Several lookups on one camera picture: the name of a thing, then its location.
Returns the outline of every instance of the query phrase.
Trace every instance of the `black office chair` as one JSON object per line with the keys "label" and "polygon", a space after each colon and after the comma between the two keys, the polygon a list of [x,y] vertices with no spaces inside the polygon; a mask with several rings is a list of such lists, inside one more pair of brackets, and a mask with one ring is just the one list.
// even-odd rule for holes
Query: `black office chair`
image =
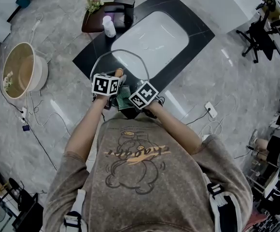
{"label": "black office chair", "polygon": [[274,50],[277,50],[277,52],[280,55],[279,47],[270,38],[270,36],[265,30],[266,20],[269,17],[270,11],[275,10],[276,2],[274,0],[268,0],[267,2],[264,2],[261,5],[264,6],[265,4],[267,5],[268,9],[266,10],[264,19],[261,20],[260,17],[257,22],[251,24],[250,29],[246,32],[250,35],[250,37],[248,37],[245,33],[239,30],[236,31],[238,34],[241,34],[250,43],[250,46],[245,52],[242,53],[242,56],[245,57],[246,54],[251,49],[253,49],[256,58],[254,60],[254,63],[258,63],[257,51],[263,51],[269,60],[272,60]]}

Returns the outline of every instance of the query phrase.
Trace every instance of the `graphic print on shirt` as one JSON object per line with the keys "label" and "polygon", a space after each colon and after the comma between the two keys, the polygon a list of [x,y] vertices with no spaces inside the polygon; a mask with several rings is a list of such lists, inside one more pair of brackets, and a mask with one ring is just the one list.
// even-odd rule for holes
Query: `graphic print on shirt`
{"label": "graphic print on shirt", "polygon": [[124,131],[118,140],[116,152],[104,152],[115,162],[106,166],[106,185],[127,188],[137,194],[148,194],[154,189],[160,171],[165,170],[164,155],[170,154],[166,145],[150,142],[146,132]]}

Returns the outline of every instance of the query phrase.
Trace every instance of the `white sink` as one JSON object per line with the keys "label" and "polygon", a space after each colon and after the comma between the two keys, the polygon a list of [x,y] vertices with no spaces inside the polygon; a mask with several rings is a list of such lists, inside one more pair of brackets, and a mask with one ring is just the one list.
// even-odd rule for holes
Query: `white sink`
{"label": "white sink", "polygon": [[[111,47],[139,55],[145,62],[150,78],[155,77],[187,45],[188,35],[164,12],[156,11],[131,27]],[[141,61],[125,52],[113,53],[136,78],[147,79]]]}

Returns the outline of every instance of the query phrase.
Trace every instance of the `gray tile floor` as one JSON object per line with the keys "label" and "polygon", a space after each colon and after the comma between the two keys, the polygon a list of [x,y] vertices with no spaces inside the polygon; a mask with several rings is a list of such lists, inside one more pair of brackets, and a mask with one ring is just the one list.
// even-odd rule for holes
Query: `gray tile floor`
{"label": "gray tile floor", "polygon": [[[136,0],[136,5],[145,0]],[[201,9],[196,0],[181,0],[193,10],[216,34],[216,37],[186,66],[163,91],[165,107],[183,122],[191,122],[205,113],[204,104],[210,101],[216,106],[217,120],[212,131],[220,133],[232,156],[247,152],[245,145],[253,129],[265,134],[268,123],[278,109],[280,98],[280,56],[275,52],[272,61],[259,53],[259,64],[252,62],[252,54],[246,58],[241,52],[246,42],[234,31],[221,34],[210,15]],[[81,32],[85,14],[85,0],[31,0],[28,8],[21,10],[11,21],[12,33],[0,45],[0,79],[3,61],[10,50],[20,42],[27,42],[35,17],[43,18],[33,38],[32,45],[49,65],[49,76],[45,87],[31,93],[34,104],[43,100],[36,114],[40,123],[48,116],[59,113],[70,132],[86,113],[92,100],[89,80],[72,63],[73,58],[90,43],[90,37]],[[278,36],[274,36],[280,45]],[[28,97],[28,107],[32,111]],[[25,106],[25,98],[13,102]],[[105,112],[109,119],[116,111]],[[69,135],[62,120],[53,115],[43,127],[38,126],[33,116],[29,121],[36,135],[49,153],[56,166],[64,151]],[[191,125],[197,133],[209,123],[209,118]],[[19,113],[0,94],[0,171],[5,178],[22,180],[29,192],[47,191],[55,175],[43,149],[31,132],[22,131]],[[208,134],[207,126],[203,134]],[[90,170],[94,164],[96,146],[93,146],[89,160]],[[249,157],[236,161],[241,166]]]}

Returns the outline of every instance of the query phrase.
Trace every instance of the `white table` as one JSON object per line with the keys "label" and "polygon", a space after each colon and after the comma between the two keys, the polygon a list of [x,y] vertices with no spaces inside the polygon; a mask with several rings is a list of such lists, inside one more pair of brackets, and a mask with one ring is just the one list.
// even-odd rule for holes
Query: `white table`
{"label": "white table", "polygon": [[221,31],[228,33],[250,21],[262,0],[198,0]]}

